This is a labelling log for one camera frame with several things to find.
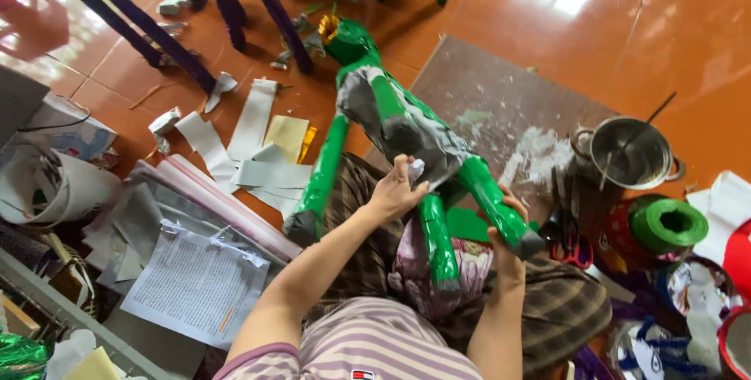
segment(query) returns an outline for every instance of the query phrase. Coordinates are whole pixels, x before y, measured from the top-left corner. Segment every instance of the plaid pants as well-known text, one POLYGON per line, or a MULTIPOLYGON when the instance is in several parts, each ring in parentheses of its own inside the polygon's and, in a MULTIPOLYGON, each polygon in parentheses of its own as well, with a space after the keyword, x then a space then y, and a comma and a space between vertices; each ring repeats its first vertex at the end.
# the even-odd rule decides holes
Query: plaid pants
MULTIPOLYGON (((344 153, 323 214, 324 232, 332 231, 367 204, 383 176, 361 158, 344 153)), ((408 305, 387 281, 403 228, 399 221, 390 222, 371 234, 310 309, 304 327, 354 297, 380 297, 408 305)), ((484 290, 490 293, 490 285, 486 284, 484 290)), ((450 347, 465 354, 483 307, 483 298, 476 299, 433 325, 450 347)), ((573 356, 610 319, 610 300, 595 279, 553 260, 527 261, 522 311, 525 377, 544 375, 547 369, 573 356)))

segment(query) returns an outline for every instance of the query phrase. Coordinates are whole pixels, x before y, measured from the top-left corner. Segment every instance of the pot handle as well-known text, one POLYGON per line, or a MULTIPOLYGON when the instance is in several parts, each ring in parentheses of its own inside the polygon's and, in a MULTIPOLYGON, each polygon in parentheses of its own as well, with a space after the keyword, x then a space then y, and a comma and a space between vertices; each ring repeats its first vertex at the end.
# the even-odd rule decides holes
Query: pot handle
POLYGON ((686 164, 683 163, 683 160, 673 155, 673 162, 675 162, 675 173, 668 175, 665 182, 677 181, 686 175, 686 164))
POLYGON ((587 161, 592 161, 592 155, 587 152, 581 151, 581 149, 579 148, 579 137, 584 134, 594 135, 595 130, 588 127, 580 127, 579 129, 577 129, 576 132, 574 132, 574 135, 571 135, 571 148, 574 149, 574 153, 576 153, 577 156, 584 158, 587 161))

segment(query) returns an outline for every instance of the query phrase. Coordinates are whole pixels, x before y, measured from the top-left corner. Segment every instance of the pink fabric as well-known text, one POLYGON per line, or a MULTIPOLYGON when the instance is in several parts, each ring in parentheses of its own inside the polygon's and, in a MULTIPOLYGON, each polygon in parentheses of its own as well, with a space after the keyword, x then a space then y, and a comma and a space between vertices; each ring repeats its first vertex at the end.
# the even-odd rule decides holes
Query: pink fabric
POLYGON ((482 295, 482 287, 493 265, 493 249, 474 241, 451 238, 459 264, 462 294, 456 299, 438 299, 430 281, 430 264, 425 234, 420 221, 411 219, 404 228, 393 269, 388 275, 391 288, 405 294, 407 300, 429 321, 437 321, 456 308, 482 295))

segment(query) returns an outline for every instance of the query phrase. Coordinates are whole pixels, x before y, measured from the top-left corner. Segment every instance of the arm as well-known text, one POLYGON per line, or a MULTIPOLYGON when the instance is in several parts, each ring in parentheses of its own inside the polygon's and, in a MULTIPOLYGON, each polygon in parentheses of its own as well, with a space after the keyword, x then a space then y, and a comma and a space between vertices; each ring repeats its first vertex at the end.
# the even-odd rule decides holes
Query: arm
MULTIPOLYGON (((504 203, 528 220, 526 209, 507 187, 501 187, 504 203)), ((505 245, 495 227, 487 231, 493 244, 498 283, 485 302, 480 321, 467 347, 467 357, 486 380, 522 378, 521 313, 524 302, 525 267, 505 245)))
POLYGON ((275 342, 300 348, 300 324, 323 296, 344 265, 381 224, 398 219, 427 192, 427 183, 412 191, 407 156, 394 160, 393 170, 375 187, 367 205, 305 249, 261 294, 230 348, 227 360, 275 342))

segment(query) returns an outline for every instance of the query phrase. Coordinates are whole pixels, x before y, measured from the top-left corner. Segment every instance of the yellow paper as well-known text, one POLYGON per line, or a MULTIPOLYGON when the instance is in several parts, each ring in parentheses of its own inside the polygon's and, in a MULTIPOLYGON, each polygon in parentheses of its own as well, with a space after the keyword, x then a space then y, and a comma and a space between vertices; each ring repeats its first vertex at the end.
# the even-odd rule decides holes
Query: yellow paper
POLYGON ((277 144, 282 149, 285 161, 289 164, 297 164, 300 157, 300 148, 308 131, 309 121, 289 116, 274 116, 266 133, 264 145, 269 142, 277 144))
POLYGON ((303 160, 305 160, 305 155, 308 154, 308 148, 310 148, 310 145, 313 144, 313 139, 315 138, 315 133, 317 132, 318 130, 313 126, 308 126, 308 131, 305 132, 305 139, 303 139, 303 148, 300 150, 300 158, 297 159, 297 164, 302 164, 303 160))
POLYGON ((62 380, 120 380, 120 376, 117 375, 115 365, 110 361, 107 352, 98 347, 62 380))

